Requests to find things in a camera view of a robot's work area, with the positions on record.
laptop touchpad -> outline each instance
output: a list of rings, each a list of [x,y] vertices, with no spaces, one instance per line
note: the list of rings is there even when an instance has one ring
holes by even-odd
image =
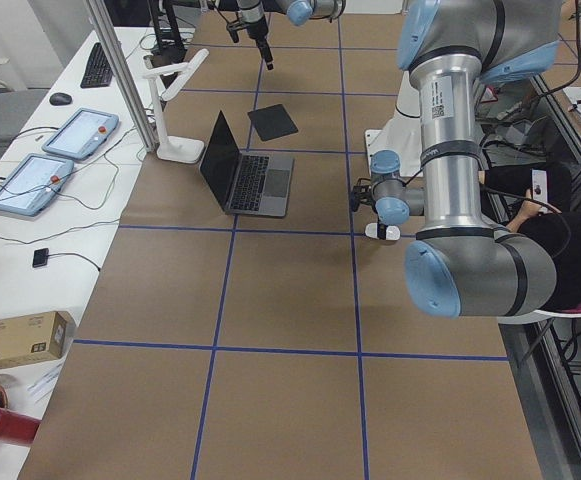
[[[288,194],[289,178],[288,170],[268,170],[263,194],[269,197],[285,197]]]

cardboard box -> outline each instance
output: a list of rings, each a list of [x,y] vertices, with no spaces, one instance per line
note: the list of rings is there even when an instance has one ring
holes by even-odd
[[[0,369],[61,358],[67,312],[45,312],[0,320]]]

mouse pad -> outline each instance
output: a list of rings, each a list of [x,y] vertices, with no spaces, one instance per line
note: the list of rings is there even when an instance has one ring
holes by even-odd
[[[259,138],[264,142],[299,131],[281,104],[253,110],[248,112],[248,117],[259,134]]]

laptop screen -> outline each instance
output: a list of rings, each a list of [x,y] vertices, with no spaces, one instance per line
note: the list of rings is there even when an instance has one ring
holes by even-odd
[[[200,170],[221,207],[228,201],[238,163],[239,147],[223,112],[219,112]]]

light blue tablet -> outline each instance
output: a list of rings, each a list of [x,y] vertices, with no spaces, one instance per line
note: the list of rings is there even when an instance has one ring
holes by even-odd
[[[118,124],[119,117],[113,113],[80,108],[42,148],[53,155],[84,160],[108,139]]]
[[[46,208],[70,178],[74,162],[31,153],[0,185],[0,210],[32,217]]]

